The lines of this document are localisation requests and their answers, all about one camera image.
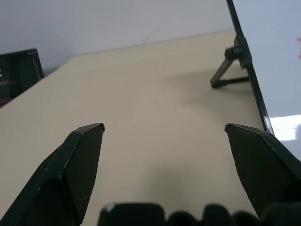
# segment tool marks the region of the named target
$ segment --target white wall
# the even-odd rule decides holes
[[[226,0],[2,0],[0,53],[72,56],[232,29]]]

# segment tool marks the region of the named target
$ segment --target black metal stand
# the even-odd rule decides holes
[[[218,88],[232,83],[249,81],[249,77],[221,80],[221,77],[225,74],[227,69],[231,66],[234,60],[237,59],[240,62],[241,68],[245,68],[247,64],[252,62],[251,55],[249,54],[249,48],[246,44],[246,39],[244,38],[244,36],[237,36],[234,40],[234,46],[225,50],[225,59],[210,80],[212,88]]]

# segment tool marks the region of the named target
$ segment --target stand leg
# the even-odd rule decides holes
[[[217,69],[217,72],[214,74],[212,79],[210,80],[210,84],[212,88],[218,88],[220,86],[225,86],[227,84],[231,83],[238,83],[238,82],[244,82],[249,81],[249,77],[242,77],[237,79],[222,79],[221,77],[225,74],[227,69],[231,66],[234,60],[239,59],[241,57],[241,48],[239,47],[231,47],[227,48],[225,50],[225,59],[222,63],[222,65]]]
[[[217,88],[217,87],[226,85],[226,84],[224,84],[225,79],[223,79],[223,80],[220,80],[220,79],[225,74],[227,69],[231,66],[233,61],[234,61],[234,59],[231,59],[231,60],[224,59],[222,65],[219,67],[219,69],[217,69],[216,73],[210,80],[210,84],[211,84],[212,88]]]

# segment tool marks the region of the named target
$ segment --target beige table surface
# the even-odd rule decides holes
[[[210,87],[234,32],[76,57],[0,109],[0,217],[77,127],[104,122],[83,225],[110,202],[157,202],[200,218],[208,203],[254,210],[224,126],[262,128],[249,83]],[[245,72],[232,66],[228,76]]]

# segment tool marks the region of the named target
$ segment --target whiteboard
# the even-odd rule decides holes
[[[301,160],[301,1],[233,3],[274,135]]]

